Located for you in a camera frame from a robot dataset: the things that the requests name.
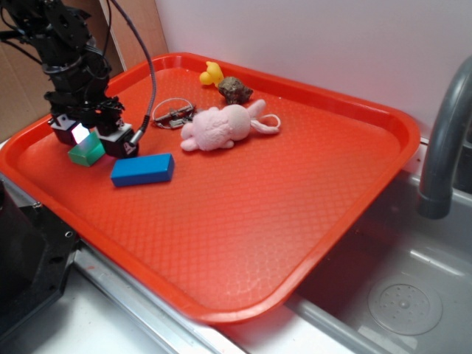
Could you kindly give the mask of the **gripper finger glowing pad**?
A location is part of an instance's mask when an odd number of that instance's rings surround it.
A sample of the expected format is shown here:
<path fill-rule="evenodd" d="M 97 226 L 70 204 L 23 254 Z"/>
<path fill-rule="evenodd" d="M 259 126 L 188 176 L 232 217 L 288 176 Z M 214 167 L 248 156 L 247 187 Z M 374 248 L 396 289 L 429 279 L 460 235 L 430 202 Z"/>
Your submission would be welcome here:
<path fill-rule="evenodd" d="M 78 145 L 89 136 L 90 130 L 81 123 L 61 114 L 50 119 L 50 127 L 61 143 Z"/>
<path fill-rule="evenodd" d="M 133 135 L 134 130 L 129 123 L 125 123 L 109 136 L 97 133 L 105 153 L 117 159 L 134 158 L 138 155 L 139 146 L 130 143 Z"/>

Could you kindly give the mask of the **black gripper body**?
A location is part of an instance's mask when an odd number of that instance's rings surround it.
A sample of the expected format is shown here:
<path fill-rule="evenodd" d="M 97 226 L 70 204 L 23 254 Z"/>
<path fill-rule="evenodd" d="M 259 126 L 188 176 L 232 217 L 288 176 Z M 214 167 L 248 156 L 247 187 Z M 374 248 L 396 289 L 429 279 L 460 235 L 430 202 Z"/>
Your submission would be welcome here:
<path fill-rule="evenodd" d="M 67 129 L 75 123 L 111 135 L 122 127 L 124 109 L 118 97 L 106 94 L 108 79 L 91 79 L 75 91 L 48 91 L 44 98 L 51 105 L 53 125 Z"/>

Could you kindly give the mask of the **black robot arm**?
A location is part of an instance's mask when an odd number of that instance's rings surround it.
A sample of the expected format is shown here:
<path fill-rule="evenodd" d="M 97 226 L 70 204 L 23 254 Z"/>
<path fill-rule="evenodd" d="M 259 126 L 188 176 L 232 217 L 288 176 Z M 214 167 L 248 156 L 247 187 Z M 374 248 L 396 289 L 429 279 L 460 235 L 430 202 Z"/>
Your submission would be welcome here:
<path fill-rule="evenodd" d="M 106 94 L 111 67 L 89 32 L 90 15 L 61 1 L 2 1 L 1 11 L 13 20 L 9 30 L 1 32 L 1 42 L 17 40 L 34 47 L 36 61 L 52 81 L 54 88 L 44 98 L 58 140 L 77 145 L 73 133 L 83 127 L 97 134 L 109 156 L 137 156 L 133 128 L 122 121 L 124 106 L 118 97 Z"/>

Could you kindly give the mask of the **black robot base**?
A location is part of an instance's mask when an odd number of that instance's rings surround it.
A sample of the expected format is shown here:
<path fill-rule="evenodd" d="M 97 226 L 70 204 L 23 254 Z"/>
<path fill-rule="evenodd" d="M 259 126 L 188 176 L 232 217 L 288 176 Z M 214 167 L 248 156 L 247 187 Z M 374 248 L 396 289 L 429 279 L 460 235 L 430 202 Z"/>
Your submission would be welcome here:
<path fill-rule="evenodd" d="M 77 233 L 46 206 L 18 206 L 1 184 L 1 339 L 60 299 Z"/>

